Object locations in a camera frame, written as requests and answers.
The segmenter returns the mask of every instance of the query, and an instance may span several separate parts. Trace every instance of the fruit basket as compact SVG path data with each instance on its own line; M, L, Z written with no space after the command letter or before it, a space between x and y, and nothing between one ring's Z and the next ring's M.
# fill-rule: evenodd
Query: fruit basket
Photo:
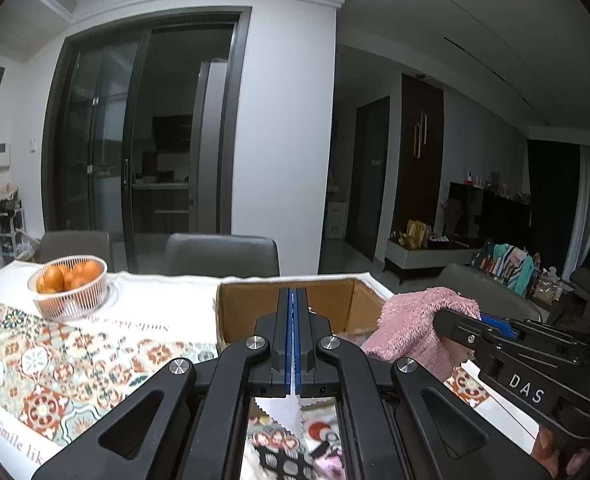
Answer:
M71 274L76 269L79 270L79 272L76 272L75 274L79 274L83 277L83 273L80 269L84 269L84 266L86 265L93 268L93 274L98 272L98 275L92 280L81 286L76 286L75 288L72 288L72 290L64 290L63 292L54 292L51 294L38 293L38 281L40 278L43 280L51 268L66 266ZM45 319L51 319L53 321L78 319L95 311L106 299L108 291L106 285L107 270L108 266L106 265L106 262L96 256L65 256L42 265L40 269L28 279L28 289L35 293L33 301L35 306L37 306L37 309L40 311L40 314ZM77 280L72 283L72 285L76 285L82 281L83 280Z

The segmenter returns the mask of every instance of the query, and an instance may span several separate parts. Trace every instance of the cardboard box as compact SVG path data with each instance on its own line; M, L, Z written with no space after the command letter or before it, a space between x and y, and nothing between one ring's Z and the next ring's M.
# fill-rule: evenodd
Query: cardboard box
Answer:
M327 317L337 335L360 335L377 329L384 300L357 278L283 282L222 283L217 288L217 344L221 352L254 332L258 317L277 309L280 288L305 287L308 306Z

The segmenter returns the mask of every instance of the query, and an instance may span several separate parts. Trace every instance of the white wall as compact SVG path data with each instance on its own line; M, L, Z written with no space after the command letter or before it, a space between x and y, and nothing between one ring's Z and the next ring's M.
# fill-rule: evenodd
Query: white wall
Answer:
M451 182L468 171L490 180L498 171L511 195L523 190L526 137L502 118L451 88L444 89L444 149L435 231L442 232L443 210Z
M282 274L316 274L331 138L335 9L252 10L239 96L233 233L273 238Z
M350 185L355 145L355 119L357 108L382 97L390 96L390 115L388 121L388 155L386 160L386 178L382 199L379 233L375 248L375 258L384 261L386 242L395 212L395 193L397 189L397 171L399 167L399 149L402 129L402 72L392 73L389 77L361 88L346 100L336 103L334 117L337 120L337 138L334 142L333 176L350 202Z
M93 13L24 63L15 103L13 176L21 183L27 230L44 232L41 140L48 93L64 41L89 27L155 10L251 6L238 107L232 231L265 235L283 274L315 274L322 236L330 142L336 8L329 0L132 0ZM28 142L37 142L35 153Z
M20 98L19 84L22 80L22 65L0 56L0 66L4 68L0 85L0 142L11 142L14 131L15 108ZM14 186L19 181L12 179L12 170L18 159L16 147L11 143L11 169L0 173L0 189L10 183ZM25 190L20 186L20 194Z

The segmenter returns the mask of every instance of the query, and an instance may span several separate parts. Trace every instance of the clothes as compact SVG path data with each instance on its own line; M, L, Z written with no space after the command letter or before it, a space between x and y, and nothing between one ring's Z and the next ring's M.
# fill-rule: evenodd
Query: clothes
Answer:
M492 260L494 247L495 244L492 240L486 240L484 246L479 249L475 256L473 256L470 266L473 267L473 269L481 269L485 261Z
M367 355L387 362L412 357L440 381L445 381L453 368L470 358L470 351L437 336L432 319L442 308L480 319L475 301L462 298L443 286L396 294L382 307L378 328L361 349Z
M521 264L520 275L513 283L512 290L514 290L520 296L524 296L528 288L528 283L530 282L530 277L532 276L534 270L535 263L533 262L532 257L526 256L523 263Z
M495 245L491 274L510 290L523 296L535 269L526 251L508 244Z

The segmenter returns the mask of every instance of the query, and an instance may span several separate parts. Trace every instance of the gray tile floor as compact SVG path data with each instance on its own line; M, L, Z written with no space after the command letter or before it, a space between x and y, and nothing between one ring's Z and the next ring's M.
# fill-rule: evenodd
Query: gray tile floor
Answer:
M170 235L168 233L138 233L135 234L137 248L137 264L140 274L159 274L162 272L164 263L164 252L166 242ZM112 244L115 270L128 270L126 264L126 250L124 242Z
M320 274L343 274L350 272L370 272L373 278L388 290L399 294L424 290L432 285L434 278L409 278L400 285L399 278L390 270L382 272L379 265L371 262L357 249L343 240L322 240L319 254Z

